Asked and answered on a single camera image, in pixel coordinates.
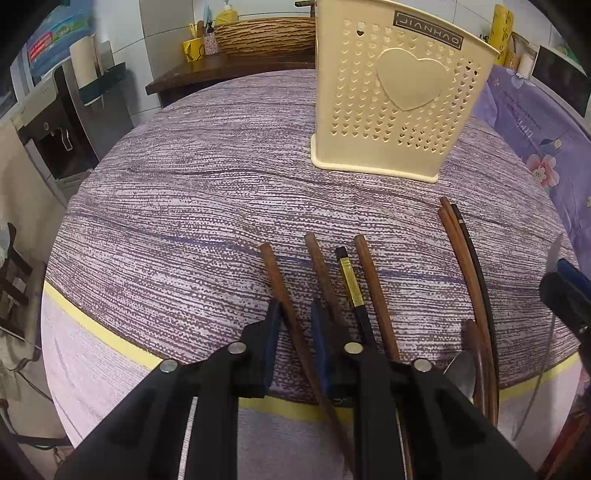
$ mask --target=paper roll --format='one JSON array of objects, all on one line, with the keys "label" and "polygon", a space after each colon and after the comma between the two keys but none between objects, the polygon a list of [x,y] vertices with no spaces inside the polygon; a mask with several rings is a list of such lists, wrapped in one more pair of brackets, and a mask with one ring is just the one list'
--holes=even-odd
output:
[{"label": "paper roll", "polygon": [[503,5],[495,5],[495,14],[492,17],[491,36],[489,37],[488,44],[499,51],[499,56],[495,62],[497,65],[503,65],[505,63],[512,30],[513,12],[503,7]]},{"label": "paper roll", "polygon": [[534,70],[534,61],[534,56],[529,51],[525,51],[521,56],[517,73],[523,75],[527,79],[530,78],[531,72]]},{"label": "paper roll", "polygon": [[70,55],[79,89],[98,78],[96,71],[99,61],[96,57],[95,41],[92,37],[83,37],[70,45]]}]

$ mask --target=wicker basket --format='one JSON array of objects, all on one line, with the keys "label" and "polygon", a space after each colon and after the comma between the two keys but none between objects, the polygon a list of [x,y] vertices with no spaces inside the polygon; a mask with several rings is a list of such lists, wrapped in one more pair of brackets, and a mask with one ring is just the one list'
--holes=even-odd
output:
[{"label": "wicker basket", "polygon": [[296,53],[316,43],[316,19],[309,17],[257,18],[216,27],[220,51],[239,55]]}]

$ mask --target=cutlery holder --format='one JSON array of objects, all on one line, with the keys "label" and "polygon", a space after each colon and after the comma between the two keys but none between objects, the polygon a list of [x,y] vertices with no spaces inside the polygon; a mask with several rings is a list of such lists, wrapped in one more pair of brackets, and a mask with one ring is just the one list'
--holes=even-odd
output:
[{"label": "cutlery holder", "polygon": [[319,0],[320,168],[437,181],[498,52],[389,0]]}]

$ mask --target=yellow bottle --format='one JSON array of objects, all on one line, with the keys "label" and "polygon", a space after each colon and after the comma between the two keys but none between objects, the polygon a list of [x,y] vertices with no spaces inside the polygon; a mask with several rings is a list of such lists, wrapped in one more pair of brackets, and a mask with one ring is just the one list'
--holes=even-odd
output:
[{"label": "yellow bottle", "polygon": [[223,25],[226,23],[238,21],[238,12],[234,10],[231,5],[228,4],[229,0],[224,1],[226,2],[226,6],[223,8],[222,12],[216,17],[216,25]]}]

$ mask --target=floral fabric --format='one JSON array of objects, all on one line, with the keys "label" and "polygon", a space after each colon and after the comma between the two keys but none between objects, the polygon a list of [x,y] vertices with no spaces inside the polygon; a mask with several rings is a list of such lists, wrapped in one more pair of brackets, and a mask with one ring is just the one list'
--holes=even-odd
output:
[{"label": "floral fabric", "polygon": [[549,95],[494,66],[472,115],[484,120],[548,192],[579,267],[591,277],[591,141]]}]

